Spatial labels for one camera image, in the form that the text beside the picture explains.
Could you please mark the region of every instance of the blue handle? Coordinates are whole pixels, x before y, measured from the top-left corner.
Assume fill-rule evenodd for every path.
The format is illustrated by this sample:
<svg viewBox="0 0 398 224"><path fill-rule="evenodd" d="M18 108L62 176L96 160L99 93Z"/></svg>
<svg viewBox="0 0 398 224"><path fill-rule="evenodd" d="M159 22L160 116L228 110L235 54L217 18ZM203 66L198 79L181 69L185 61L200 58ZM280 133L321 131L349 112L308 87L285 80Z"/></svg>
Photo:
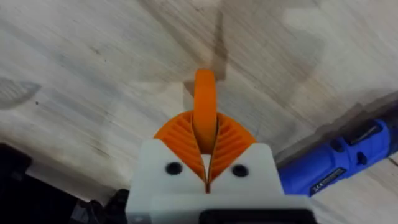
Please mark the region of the blue handle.
<svg viewBox="0 0 398 224"><path fill-rule="evenodd" d="M285 194L312 196L386 158L390 151L387 124L376 119L365 127L318 146L279 169Z"/></svg>

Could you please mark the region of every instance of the wooden surface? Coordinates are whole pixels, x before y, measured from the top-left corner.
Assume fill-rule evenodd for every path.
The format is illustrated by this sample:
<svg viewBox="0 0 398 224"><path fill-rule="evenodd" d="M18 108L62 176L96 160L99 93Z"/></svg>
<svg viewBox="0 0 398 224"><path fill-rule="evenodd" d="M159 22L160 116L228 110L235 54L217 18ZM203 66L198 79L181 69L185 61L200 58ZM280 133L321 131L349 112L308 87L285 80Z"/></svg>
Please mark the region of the wooden surface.
<svg viewBox="0 0 398 224"><path fill-rule="evenodd" d="M32 175L106 200L129 187L141 142L192 107L195 70L211 68L219 111L280 162L396 99L397 11L396 0L3 0L0 137L35 159ZM322 224L395 223L398 167L382 161L313 201Z"/></svg>

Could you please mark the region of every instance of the white plastic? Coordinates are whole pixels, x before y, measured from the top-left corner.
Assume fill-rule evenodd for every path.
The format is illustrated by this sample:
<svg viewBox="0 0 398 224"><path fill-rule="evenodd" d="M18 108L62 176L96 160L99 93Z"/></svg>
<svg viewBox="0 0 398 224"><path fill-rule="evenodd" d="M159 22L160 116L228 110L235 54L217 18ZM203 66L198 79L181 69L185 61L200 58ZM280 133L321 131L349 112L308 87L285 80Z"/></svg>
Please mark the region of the white plastic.
<svg viewBox="0 0 398 224"><path fill-rule="evenodd" d="M253 144L220 174L205 193L205 183L186 165L179 175L165 166L181 160L160 140L146 141L133 177L126 215L130 224L198 223L212 208L310 208L308 198L283 194L279 176L266 144ZM231 169L247 166L249 175L236 177Z"/></svg>

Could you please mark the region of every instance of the orange 3d printed part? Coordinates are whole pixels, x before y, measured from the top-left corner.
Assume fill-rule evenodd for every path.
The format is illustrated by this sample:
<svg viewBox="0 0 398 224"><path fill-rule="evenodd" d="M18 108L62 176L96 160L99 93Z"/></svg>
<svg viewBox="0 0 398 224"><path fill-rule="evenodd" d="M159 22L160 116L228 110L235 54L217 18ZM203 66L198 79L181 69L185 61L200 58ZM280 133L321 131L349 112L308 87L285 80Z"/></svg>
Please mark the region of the orange 3d printed part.
<svg viewBox="0 0 398 224"><path fill-rule="evenodd" d="M193 110L172 118L154 138L208 186L256 140L233 119L217 113L216 80L211 70L197 70L193 102ZM211 154L208 177L202 154Z"/></svg>

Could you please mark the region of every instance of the blue tool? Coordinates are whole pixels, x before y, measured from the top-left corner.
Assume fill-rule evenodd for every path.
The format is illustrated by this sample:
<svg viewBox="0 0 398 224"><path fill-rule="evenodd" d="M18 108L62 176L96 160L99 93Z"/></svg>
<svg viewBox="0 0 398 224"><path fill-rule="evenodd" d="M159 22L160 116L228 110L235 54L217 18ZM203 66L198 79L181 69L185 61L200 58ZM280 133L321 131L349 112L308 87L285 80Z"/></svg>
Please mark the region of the blue tool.
<svg viewBox="0 0 398 224"><path fill-rule="evenodd" d="M279 169L285 194L312 196L398 151L398 110L366 121Z"/></svg>

